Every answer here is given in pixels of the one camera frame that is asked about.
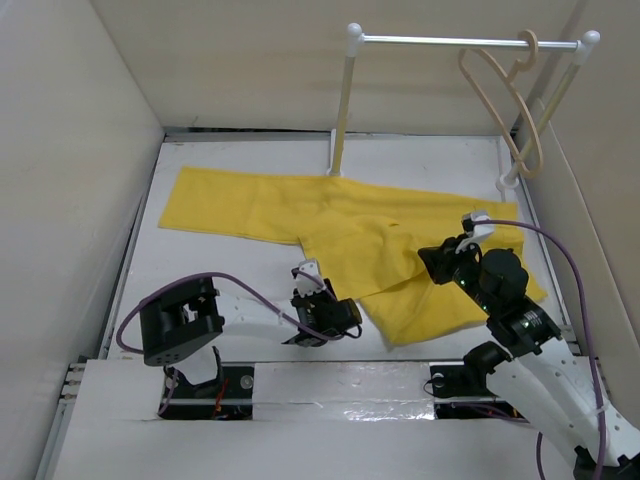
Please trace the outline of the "yellow trousers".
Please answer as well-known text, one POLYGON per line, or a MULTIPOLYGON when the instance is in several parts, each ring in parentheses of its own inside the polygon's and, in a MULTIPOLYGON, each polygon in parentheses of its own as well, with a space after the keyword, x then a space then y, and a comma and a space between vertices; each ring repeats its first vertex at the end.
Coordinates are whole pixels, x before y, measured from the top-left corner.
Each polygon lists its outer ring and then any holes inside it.
POLYGON ((394 346, 475 326, 481 310, 458 287, 436 286, 417 252, 461 233, 482 210, 501 222, 485 249, 523 254, 507 221, 518 206, 448 193, 376 186, 344 177, 237 173, 184 167, 159 227, 298 245, 338 295, 360 302, 394 346))

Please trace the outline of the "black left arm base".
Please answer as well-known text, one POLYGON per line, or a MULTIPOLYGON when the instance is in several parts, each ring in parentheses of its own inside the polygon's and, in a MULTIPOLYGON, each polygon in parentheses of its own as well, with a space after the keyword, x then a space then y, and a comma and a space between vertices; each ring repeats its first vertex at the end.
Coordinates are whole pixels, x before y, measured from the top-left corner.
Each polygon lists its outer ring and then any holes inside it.
POLYGON ((191 386, 174 369, 165 370, 159 417, 177 421, 245 421, 253 419, 253 364, 223 364, 212 385, 191 386))

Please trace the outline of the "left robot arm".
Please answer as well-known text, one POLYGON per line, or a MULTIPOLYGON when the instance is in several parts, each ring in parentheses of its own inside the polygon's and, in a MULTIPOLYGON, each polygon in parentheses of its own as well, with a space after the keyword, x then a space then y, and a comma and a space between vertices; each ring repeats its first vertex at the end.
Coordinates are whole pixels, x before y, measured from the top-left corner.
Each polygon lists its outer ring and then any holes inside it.
POLYGON ((239 279, 223 273, 196 274, 173 282, 141 302, 140 321, 144 364, 160 367, 184 379, 196 393, 212 396, 222 387, 219 350, 211 342, 223 333, 225 317, 213 280, 230 280, 249 292, 275 315, 297 328, 286 345, 317 348, 345 337, 358 339, 362 317, 351 298, 338 299, 328 279, 292 271, 295 282, 291 317, 239 279))

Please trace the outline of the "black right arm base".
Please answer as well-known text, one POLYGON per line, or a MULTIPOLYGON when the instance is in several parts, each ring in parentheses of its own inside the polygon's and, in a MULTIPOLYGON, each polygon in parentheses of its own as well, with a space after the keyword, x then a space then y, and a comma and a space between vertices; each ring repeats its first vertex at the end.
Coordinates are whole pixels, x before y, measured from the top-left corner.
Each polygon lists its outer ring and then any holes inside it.
POLYGON ((433 399, 435 416, 444 419, 499 419, 525 424, 527 420, 509 403, 492 393, 487 377, 509 355, 493 342, 467 353, 461 362, 440 362, 429 367, 423 391, 433 399))

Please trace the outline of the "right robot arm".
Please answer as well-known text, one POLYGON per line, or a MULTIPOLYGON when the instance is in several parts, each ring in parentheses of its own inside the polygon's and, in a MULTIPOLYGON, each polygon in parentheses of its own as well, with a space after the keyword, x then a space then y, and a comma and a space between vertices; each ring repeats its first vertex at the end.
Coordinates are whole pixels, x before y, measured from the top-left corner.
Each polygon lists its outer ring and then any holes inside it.
POLYGON ((638 428, 611 405, 598 376, 584 372, 559 327, 527 295, 529 275, 516 254, 483 252, 460 235, 418 255, 435 284, 455 284, 487 316, 493 338, 464 356, 465 387, 515 407, 575 478, 638 478, 638 428))

